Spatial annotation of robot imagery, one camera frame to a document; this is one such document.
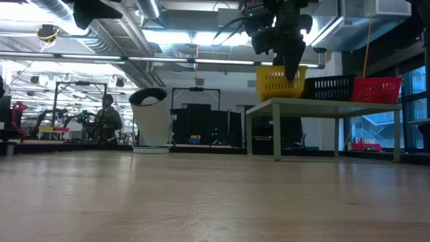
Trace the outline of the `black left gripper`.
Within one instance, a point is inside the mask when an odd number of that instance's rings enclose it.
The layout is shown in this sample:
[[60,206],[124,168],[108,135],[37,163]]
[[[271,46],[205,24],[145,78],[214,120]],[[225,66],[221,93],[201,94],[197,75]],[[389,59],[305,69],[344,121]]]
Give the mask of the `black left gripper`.
[[123,14],[101,0],[72,0],[73,17],[78,28],[86,30],[95,19],[121,19]]

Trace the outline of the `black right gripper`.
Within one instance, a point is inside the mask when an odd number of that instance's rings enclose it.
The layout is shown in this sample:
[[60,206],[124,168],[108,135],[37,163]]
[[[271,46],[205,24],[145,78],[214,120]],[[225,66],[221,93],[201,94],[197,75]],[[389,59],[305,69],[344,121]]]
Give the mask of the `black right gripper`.
[[301,9],[312,0],[243,0],[245,31],[256,54],[275,53],[274,66],[283,66],[288,81],[294,79],[306,43],[302,31],[309,33],[313,20]]

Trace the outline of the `yellow plastic basket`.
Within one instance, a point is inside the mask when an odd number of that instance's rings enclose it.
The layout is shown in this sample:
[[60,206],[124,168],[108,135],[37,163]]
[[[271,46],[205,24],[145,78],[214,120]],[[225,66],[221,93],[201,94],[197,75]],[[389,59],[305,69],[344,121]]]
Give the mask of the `yellow plastic basket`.
[[306,67],[298,67],[292,81],[288,81],[283,66],[258,66],[256,68],[255,89],[259,101],[273,97],[300,98],[304,90]]

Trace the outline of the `black plastic basket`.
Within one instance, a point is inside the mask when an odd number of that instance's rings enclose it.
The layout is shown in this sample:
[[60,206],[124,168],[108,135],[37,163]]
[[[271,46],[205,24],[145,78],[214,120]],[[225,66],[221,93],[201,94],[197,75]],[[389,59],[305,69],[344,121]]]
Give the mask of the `black plastic basket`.
[[355,75],[307,78],[302,99],[349,101],[353,94]]

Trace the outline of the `green perforated metal shelf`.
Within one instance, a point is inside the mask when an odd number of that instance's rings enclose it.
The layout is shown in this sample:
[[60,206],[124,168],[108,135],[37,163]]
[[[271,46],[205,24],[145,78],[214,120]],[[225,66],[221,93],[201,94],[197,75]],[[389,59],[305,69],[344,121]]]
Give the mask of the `green perforated metal shelf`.
[[273,157],[279,161],[282,157],[280,117],[330,118],[335,121],[334,156],[339,156],[339,121],[370,114],[392,112],[394,114],[393,162],[400,162],[400,104],[373,104],[361,102],[341,102],[318,99],[296,99],[273,97],[246,111],[247,154],[253,154],[252,117],[271,116],[273,120]]

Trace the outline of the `red plastic basket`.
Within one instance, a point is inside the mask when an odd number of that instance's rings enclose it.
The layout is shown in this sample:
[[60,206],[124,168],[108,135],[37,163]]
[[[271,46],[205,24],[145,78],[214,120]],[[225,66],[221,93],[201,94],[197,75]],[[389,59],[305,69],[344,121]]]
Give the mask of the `red plastic basket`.
[[351,102],[396,104],[401,77],[355,78]]

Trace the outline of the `long ceiling light strip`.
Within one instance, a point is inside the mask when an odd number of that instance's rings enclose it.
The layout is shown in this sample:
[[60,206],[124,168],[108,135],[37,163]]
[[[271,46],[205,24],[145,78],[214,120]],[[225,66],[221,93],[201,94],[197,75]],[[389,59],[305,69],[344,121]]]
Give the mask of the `long ceiling light strip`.
[[271,66],[272,62],[252,60],[222,60],[208,58],[171,58],[153,56],[106,56],[94,54],[62,54],[43,52],[14,52],[0,51],[0,58],[13,60],[41,61],[42,59],[57,59],[64,62],[92,61],[95,63],[124,64],[130,61],[142,61],[153,63],[189,63],[189,64],[214,64],[214,65],[241,65],[241,66]]

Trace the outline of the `black cabinet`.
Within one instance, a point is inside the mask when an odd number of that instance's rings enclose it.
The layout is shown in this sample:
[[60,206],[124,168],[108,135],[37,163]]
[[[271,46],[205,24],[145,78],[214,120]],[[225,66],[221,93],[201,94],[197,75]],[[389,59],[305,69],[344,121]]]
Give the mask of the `black cabinet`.
[[172,114],[177,116],[173,140],[178,145],[191,145],[188,138],[200,135],[199,145],[242,147],[240,113],[212,110],[209,104],[188,104],[186,108],[173,109]]

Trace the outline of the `person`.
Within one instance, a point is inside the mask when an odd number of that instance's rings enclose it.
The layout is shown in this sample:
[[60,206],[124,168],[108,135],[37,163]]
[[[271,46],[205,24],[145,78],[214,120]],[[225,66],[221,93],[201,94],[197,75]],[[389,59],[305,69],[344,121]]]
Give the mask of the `person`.
[[102,108],[97,111],[93,137],[107,143],[117,143],[116,131],[123,127],[119,112],[112,106],[113,96],[106,94],[102,98]]

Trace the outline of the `red floor machine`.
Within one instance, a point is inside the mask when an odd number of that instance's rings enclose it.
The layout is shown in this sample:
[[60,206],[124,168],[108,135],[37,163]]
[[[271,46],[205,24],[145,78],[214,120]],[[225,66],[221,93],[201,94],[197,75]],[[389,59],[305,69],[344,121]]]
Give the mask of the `red floor machine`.
[[349,143],[350,151],[368,151],[368,152],[382,152],[382,146],[375,143],[374,140],[365,139],[364,137],[355,137]]

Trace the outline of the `white background table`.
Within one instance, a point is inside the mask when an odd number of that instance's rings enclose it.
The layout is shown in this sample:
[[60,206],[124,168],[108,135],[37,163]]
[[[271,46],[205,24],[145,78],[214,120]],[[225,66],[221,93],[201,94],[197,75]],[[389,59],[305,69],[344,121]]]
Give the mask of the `white background table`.
[[70,132],[70,128],[55,127],[55,126],[39,126],[37,137],[40,140],[44,134],[49,135],[49,139],[52,140],[54,134],[57,135],[58,140],[62,140],[64,135]]

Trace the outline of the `silver ceiling air duct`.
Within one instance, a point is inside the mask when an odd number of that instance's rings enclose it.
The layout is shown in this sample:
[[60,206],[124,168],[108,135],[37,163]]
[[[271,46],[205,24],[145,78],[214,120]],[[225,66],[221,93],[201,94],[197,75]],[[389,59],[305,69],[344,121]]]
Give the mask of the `silver ceiling air duct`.
[[95,54],[114,56],[123,54],[122,49],[97,20],[93,20],[85,30],[82,30],[75,23],[73,10],[61,0],[28,1],[54,17],[56,25],[66,33],[78,36],[78,41]]

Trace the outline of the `black metal rig frame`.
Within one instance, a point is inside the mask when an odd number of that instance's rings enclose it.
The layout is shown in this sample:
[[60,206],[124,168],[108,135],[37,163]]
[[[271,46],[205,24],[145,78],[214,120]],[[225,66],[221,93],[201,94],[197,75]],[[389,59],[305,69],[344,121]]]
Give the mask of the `black metal rig frame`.
[[56,82],[56,86],[54,89],[54,103],[53,103],[53,113],[52,113],[52,121],[51,125],[55,126],[55,120],[56,120],[56,111],[57,111],[57,101],[58,101],[58,95],[70,84],[76,85],[76,86],[96,86],[96,88],[99,90],[99,92],[102,95],[107,94],[108,85],[107,83],[94,83],[89,81],[74,81],[74,82],[65,82],[65,81],[59,81]]
[[174,109],[174,100],[177,96],[175,96],[175,91],[176,90],[181,90],[181,91],[193,91],[193,92],[203,92],[203,91],[216,91],[218,93],[218,97],[216,97],[217,101],[218,101],[218,111],[220,111],[220,100],[221,100],[221,89],[208,89],[208,88],[203,88],[203,87],[173,87],[171,90],[171,107],[170,110],[172,111]]

